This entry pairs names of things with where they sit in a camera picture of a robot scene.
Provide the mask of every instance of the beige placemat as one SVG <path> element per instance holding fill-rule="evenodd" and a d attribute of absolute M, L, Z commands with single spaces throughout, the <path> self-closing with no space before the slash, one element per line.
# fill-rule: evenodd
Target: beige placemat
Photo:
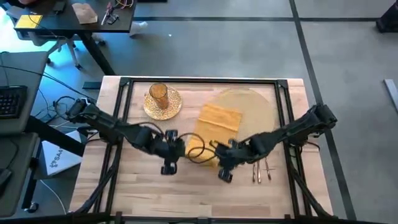
<path fill-rule="evenodd" d="M 225 90 L 210 103 L 242 113 L 236 136 L 238 141 L 256 133 L 274 129 L 275 119 L 270 103 L 254 90 L 245 88 Z"/>

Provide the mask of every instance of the gray floor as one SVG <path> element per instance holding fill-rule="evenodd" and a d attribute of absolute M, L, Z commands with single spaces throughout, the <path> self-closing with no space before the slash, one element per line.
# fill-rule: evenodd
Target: gray floor
<path fill-rule="evenodd" d="M 300 17 L 378 17 L 395 0 L 296 0 Z M 288 0 L 169 0 L 167 4 L 140 4 L 137 16 L 292 17 Z M 17 39 L 10 21 L 0 12 L 0 51 L 47 50 Z M 382 84 L 398 82 L 398 34 L 379 34 L 373 22 L 302 22 L 305 40 L 323 100 L 338 125 L 333 134 L 359 220 L 396 223 L 398 176 L 398 114 Z M 103 53 L 121 75 L 196 77 L 303 78 L 310 103 L 315 103 L 294 22 L 150 21 L 135 39 L 127 34 L 102 34 Z M 81 42 L 79 72 L 67 49 L 54 53 L 46 72 L 75 88 L 103 73 Z M 41 89 L 50 101 L 71 94 L 50 80 Z M 93 97 L 98 93 L 89 92 Z M 34 111 L 44 106 L 37 97 Z M 324 139 L 322 162 L 336 215 L 344 218 L 340 191 Z M 77 168 L 64 178 L 46 180 L 69 204 Z M 60 214 L 56 198 L 38 184 L 35 214 Z"/>

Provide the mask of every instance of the keyboard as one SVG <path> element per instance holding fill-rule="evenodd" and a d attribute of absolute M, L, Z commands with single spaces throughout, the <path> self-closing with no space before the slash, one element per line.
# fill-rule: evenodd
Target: keyboard
<path fill-rule="evenodd" d="M 0 86 L 0 119 L 19 118 L 26 94 L 26 86 Z"/>

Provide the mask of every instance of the amber glass cup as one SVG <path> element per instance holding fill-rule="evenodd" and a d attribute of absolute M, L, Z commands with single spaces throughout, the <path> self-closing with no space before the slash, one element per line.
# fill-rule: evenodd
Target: amber glass cup
<path fill-rule="evenodd" d="M 169 98 L 167 97 L 167 86 L 163 83 L 155 83 L 149 88 L 149 94 L 156 101 L 157 106 L 164 110 L 169 107 Z"/>

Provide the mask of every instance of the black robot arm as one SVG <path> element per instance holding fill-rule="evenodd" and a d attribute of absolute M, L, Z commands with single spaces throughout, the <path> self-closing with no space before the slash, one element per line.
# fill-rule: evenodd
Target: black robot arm
<path fill-rule="evenodd" d="M 293 146 L 303 146 L 308 135 L 319 136 L 335 126 L 337 119 L 327 105 L 312 106 L 301 118 L 273 132 L 264 132 L 237 142 L 230 140 L 231 147 L 218 143 L 216 154 L 220 159 L 218 177 L 226 182 L 232 181 L 230 171 L 239 164 L 252 164 L 266 156 L 276 144 L 287 141 Z"/>
<path fill-rule="evenodd" d="M 76 100 L 66 116 L 73 123 L 87 123 L 98 130 L 101 139 L 117 144 L 123 138 L 136 149 L 154 154 L 164 159 L 163 175 L 177 172 L 177 161 L 185 155 L 182 139 L 177 139 L 177 130 L 154 130 L 142 124 L 128 124 L 101 111 L 86 98 Z"/>
<path fill-rule="evenodd" d="M 177 161 L 185 156 L 184 141 L 177 137 L 177 130 L 155 130 L 143 123 L 128 124 L 101 111 L 87 99 L 76 100 L 67 112 L 67 118 L 73 123 L 88 123 L 98 130 L 100 138 L 111 144 L 116 144 L 123 138 L 148 154 L 154 154 L 164 159 L 163 175 L 174 175 L 177 172 Z M 273 132 L 264 132 L 250 136 L 237 142 L 230 140 L 231 147 L 218 143 L 214 146 L 215 154 L 221 167 L 218 177 L 225 182 L 232 181 L 230 173 L 239 164 L 252 164 L 266 156 L 282 141 L 294 146 L 303 146 L 308 135 L 317 136 L 335 126 L 337 119 L 327 105 L 312 106 L 301 118 Z"/>

